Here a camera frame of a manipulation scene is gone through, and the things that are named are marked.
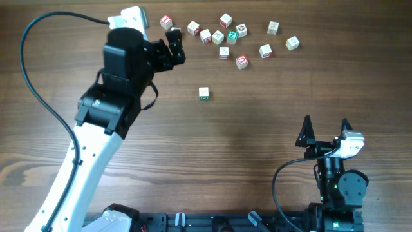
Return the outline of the green Z letter block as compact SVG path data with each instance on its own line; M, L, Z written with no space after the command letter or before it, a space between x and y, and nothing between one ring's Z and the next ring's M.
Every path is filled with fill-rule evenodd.
M236 44L236 41L237 41L237 39L238 39L238 33L237 33L237 31L229 30L226 38L227 38L227 43L229 43L229 44Z

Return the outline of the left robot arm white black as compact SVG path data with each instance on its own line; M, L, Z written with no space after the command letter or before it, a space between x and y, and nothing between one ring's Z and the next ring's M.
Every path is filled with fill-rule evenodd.
M104 66L79 99L72 142L53 185L27 231L81 231L100 178L143 110L141 96L156 72L185 62L182 34L149 42L139 30L108 33Z

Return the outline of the yellow edged white block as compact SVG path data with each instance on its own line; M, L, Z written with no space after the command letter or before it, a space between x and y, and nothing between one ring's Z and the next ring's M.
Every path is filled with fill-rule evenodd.
M285 43L285 45L286 45L286 47L288 48L289 51L292 51L292 50L295 50L296 48L298 48L299 44L300 44L300 42L299 42L299 40L296 36L293 36L293 37L287 39L286 43Z

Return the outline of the red I letter block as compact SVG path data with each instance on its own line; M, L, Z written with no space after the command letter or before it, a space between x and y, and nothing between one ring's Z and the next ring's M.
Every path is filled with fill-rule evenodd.
M173 20L168 16L164 15L160 18L160 25L165 29L168 30L173 25Z

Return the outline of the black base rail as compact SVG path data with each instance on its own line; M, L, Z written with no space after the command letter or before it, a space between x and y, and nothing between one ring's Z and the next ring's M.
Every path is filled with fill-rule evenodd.
M249 214L176 214L141 213L131 225L122 225L119 218L110 218L106 213L95 217L86 217L83 231L102 231L98 222L107 222L104 231L347 231L365 230L362 213L324 213L322 219L307 212L291 212L288 219L294 225L285 222L279 214L262 214L255 211Z

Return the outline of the white block dark picture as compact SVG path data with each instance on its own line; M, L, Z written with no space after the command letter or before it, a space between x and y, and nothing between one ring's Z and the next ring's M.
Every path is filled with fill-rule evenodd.
M245 24L239 24L236 26L236 31L238 33L238 37L244 37L247 35L247 27Z

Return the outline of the white block red side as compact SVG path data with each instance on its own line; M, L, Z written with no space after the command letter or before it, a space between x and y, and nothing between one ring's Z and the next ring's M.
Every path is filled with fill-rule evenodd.
M195 21L191 21L188 25L187 25L187 31L193 35L196 36L199 34L200 32L200 25L195 22Z

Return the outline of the white block green side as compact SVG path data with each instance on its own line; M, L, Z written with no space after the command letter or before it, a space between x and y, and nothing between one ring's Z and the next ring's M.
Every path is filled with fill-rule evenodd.
M209 88L208 87L199 88L199 99L202 101L209 100Z

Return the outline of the white block red A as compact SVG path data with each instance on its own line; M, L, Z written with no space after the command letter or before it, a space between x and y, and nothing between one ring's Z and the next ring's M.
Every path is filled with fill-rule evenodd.
M212 41L211 37L212 35L209 29L205 29L200 32L200 39L203 44L211 42Z

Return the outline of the red U letter block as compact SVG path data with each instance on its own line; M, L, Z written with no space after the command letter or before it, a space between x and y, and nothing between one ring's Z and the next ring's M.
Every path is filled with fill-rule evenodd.
M248 58L245 54L236 58L236 66L239 70L242 70L248 66Z

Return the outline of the white block red bottom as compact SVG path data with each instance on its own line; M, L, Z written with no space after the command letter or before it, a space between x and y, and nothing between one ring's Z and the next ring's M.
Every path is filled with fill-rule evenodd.
M262 59L266 59L272 56L273 51L269 44L263 45L259 49L259 53Z

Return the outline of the white block tan picture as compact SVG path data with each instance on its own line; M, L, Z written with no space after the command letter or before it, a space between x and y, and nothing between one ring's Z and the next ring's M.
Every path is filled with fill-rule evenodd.
M278 22L275 22L275 21L271 21L271 22L269 22L269 24L268 24L267 33L268 33L268 34L272 34L272 35L276 35L278 29L279 29L279 23L278 23Z

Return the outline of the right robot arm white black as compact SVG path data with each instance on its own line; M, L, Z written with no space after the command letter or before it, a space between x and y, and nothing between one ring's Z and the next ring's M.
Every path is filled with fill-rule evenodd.
M321 202L311 203L303 217L303 231L364 231L359 209L366 195L368 177L358 170L344 169L344 161L353 158L364 146L364 136L342 120L341 134L331 142L315 138L311 118L304 118L295 142L306 148L304 158L317 159L314 171Z

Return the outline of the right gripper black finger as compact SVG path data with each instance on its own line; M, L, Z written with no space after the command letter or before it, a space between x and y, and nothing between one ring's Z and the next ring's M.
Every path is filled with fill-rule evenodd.
M345 131L352 131L353 128L351 127L347 118L343 118L341 121L341 133L343 134Z
M312 126L312 121L309 115L306 115L303 121L301 131L295 142L295 146L306 148L309 146L315 146L316 139Z

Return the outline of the white block red sketch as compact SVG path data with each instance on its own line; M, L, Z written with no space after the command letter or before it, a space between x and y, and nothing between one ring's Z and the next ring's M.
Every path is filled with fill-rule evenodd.
M219 48L219 59L227 60L229 58L229 47L220 47Z

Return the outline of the white block yellow side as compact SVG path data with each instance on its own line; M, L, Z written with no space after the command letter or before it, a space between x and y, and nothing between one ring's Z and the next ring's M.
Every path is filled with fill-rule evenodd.
M216 45L220 45L224 38L224 34L221 31L216 30L212 35L212 42Z

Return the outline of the red M letter block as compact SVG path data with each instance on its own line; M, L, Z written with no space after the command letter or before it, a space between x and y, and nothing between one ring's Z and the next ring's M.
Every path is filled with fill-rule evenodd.
M229 14L224 13L220 17L220 25L224 28L228 28L232 23L232 17Z

